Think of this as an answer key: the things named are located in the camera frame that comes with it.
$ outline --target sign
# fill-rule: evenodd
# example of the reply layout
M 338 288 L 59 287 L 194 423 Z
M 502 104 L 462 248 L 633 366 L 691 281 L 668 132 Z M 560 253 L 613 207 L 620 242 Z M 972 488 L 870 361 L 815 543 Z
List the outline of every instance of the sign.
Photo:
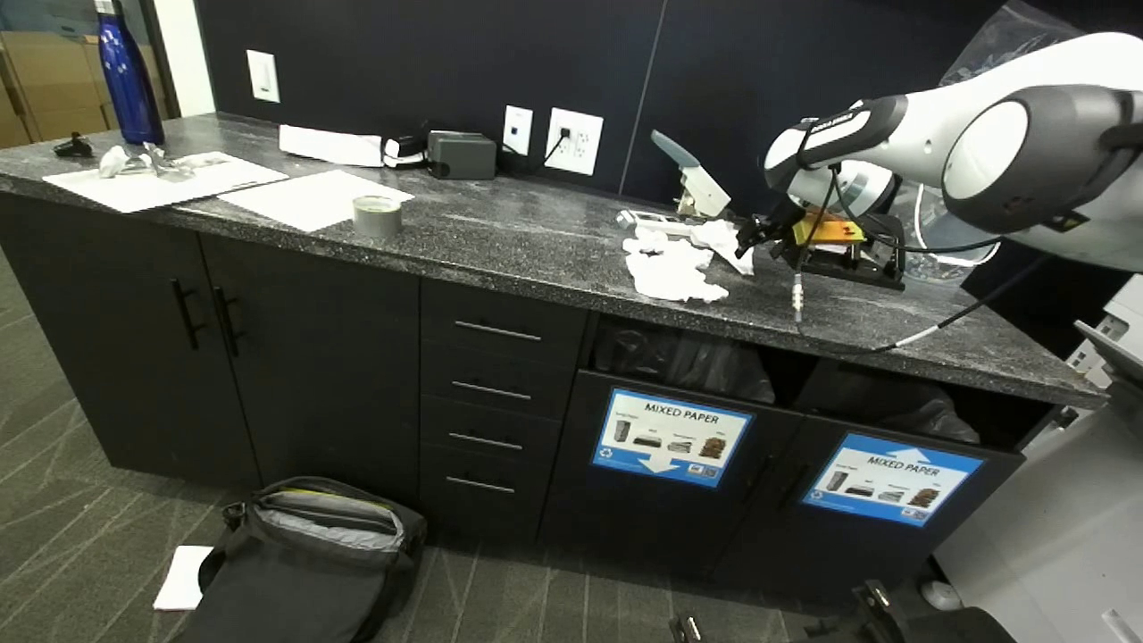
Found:
M 750 423 L 747 412 L 612 389 L 594 464 L 719 488 Z
M 980 464 L 983 457 L 851 433 L 803 505 L 926 528 Z

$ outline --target black wall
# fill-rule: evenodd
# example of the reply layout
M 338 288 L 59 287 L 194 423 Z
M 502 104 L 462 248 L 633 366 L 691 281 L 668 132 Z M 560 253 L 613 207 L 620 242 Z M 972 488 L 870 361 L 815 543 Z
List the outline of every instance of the black wall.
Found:
M 588 186 L 638 201 L 674 195 L 671 163 L 646 143 L 650 127 L 664 127 L 754 210 L 764 202 L 754 163 L 781 126 L 856 95 L 932 85 L 996 8 L 1000 0 L 198 0 L 198 23 L 225 110 L 498 137 L 502 104 L 560 104 L 606 117 Z M 1135 0 L 1038 8 L 1081 27 L 1143 27 Z M 287 107 L 251 100 L 246 48 L 287 58 Z

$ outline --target bag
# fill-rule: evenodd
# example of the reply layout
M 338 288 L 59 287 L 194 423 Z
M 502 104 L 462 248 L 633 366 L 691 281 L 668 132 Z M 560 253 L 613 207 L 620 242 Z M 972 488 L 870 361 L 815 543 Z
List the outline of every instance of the bag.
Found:
M 228 511 L 198 568 L 197 643 L 369 643 L 412 587 L 423 517 L 331 479 L 287 479 Z

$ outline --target electrical outlet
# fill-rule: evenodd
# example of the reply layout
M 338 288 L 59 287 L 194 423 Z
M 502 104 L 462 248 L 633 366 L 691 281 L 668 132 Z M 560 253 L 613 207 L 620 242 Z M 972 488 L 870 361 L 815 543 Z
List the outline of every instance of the electrical outlet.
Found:
M 278 66 L 276 54 L 246 49 L 251 88 L 262 104 L 281 104 Z
M 558 173 L 597 176 L 599 141 L 604 117 L 553 107 L 541 163 Z
M 508 104 L 502 107 L 502 151 L 527 157 L 533 151 L 533 110 Z

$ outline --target floor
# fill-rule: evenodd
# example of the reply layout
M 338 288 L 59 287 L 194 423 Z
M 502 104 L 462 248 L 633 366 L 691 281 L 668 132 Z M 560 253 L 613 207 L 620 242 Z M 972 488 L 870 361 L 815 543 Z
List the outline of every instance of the floor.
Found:
M 178 543 L 215 543 L 222 498 L 107 469 L 0 256 L 0 643 L 162 643 L 194 630 L 150 601 Z M 668 643 L 700 614 L 715 643 L 812 626 L 747 595 L 613 580 L 558 555 L 427 549 L 377 643 Z

